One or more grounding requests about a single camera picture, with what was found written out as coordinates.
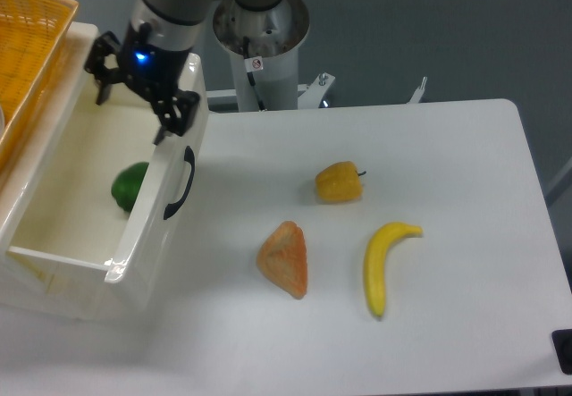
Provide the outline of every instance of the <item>green fruit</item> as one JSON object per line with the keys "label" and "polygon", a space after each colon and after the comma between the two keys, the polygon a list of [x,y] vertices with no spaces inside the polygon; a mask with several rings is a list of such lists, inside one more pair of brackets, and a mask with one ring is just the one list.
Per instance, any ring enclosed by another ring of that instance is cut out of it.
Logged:
{"label": "green fruit", "polygon": [[130,212],[133,209],[148,167],[149,162],[138,162],[115,177],[111,194],[123,210]]}

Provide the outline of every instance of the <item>banana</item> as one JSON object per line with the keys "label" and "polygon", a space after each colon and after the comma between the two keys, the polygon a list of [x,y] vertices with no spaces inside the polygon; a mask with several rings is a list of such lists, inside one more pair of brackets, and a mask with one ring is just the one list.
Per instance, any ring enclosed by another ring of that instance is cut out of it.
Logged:
{"label": "banana", "polygon": [[423,229],[402,222],[391,222],[382,226],[367,244],[364,258],[364,288],[367,305],[374,316],[381,317],[385,310],[385,257],[393,243],[407,237],[420,236]]}

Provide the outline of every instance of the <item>blue led light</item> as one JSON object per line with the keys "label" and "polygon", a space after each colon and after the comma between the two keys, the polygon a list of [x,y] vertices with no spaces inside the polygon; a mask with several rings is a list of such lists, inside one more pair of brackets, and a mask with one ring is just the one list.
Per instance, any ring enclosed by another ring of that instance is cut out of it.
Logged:
{"label": "blue led light", "polygon": [[145,55],[140,52],[135,52],[135,57],[140,63],[144,63],[149,58],[149,55]]}

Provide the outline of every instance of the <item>wicker basket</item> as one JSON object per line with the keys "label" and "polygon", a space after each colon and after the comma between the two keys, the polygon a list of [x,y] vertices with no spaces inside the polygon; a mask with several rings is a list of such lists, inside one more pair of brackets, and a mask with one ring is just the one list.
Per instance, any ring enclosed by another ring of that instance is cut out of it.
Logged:
{"label": "wicker basket", "polygon": [[33,123],[65,33],[78,9],[73,0],[0,0],[0,170]]}

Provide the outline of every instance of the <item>label sticker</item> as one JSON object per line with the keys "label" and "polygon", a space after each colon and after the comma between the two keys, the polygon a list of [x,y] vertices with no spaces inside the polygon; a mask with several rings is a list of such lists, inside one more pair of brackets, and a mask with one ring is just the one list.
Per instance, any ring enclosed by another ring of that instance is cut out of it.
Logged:
{"label": "label sticker", "polygon": [[247,68],[247,72],[259,72],[265,68],[262,62],[262,56],[245,59],[244,65]]}

